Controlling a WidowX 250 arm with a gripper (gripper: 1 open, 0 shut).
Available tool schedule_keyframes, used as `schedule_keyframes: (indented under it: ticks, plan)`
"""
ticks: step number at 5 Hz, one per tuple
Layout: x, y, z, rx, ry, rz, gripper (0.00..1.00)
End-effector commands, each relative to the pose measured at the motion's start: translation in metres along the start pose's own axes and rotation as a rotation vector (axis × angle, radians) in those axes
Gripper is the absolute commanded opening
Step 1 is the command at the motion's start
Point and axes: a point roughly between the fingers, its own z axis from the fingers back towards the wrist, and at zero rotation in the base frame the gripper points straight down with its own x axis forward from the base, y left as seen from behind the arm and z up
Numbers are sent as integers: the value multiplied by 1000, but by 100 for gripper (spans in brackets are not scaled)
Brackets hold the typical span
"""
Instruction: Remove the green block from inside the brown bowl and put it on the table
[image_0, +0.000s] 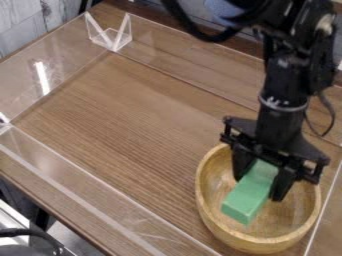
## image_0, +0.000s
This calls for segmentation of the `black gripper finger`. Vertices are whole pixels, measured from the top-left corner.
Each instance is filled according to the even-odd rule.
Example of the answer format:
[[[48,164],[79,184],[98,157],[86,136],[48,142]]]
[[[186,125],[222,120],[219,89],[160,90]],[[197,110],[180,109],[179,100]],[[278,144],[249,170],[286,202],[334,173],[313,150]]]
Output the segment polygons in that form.
[[[290,166],[283,166],[278,169],[269,195],[273,201],[281,202],[285,199],[295,180],[297,171]]]
[[[251,165],[255,162],[255,155],[251,151],[241,144],[233,146],[233,173],[234,178],[239,181],[246,173]]]

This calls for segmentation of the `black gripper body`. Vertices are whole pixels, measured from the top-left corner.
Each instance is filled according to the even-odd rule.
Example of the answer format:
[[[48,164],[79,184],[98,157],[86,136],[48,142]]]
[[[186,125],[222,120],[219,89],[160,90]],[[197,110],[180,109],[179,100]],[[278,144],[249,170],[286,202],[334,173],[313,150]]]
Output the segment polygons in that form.
[[[258,100],[255,119],[237,116],[223,119],[221,141],[231,150],[234,145],[243,145],[255,155],[255,161],[261,159],[278,169],[290,166],[297,171],[295,182],[305,180],[317,185],[330,158],[303,136],[309,98],[273,102],[259,96]]]

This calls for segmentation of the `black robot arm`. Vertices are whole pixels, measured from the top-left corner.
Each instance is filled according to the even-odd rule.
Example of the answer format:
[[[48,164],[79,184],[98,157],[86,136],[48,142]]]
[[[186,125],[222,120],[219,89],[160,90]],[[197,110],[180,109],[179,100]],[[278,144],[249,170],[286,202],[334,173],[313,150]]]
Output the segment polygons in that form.
[[[231,146],[234,177],[258,160],[278,171],[269,197],[285,199],[298,181],[317,184],[327,155],[306,140],[310,98],[333,85],[335,11],[331,0],[207,0],[227,32],[255,27],[263,34],[266,78],[258,118],[230,117],[221,140]]]

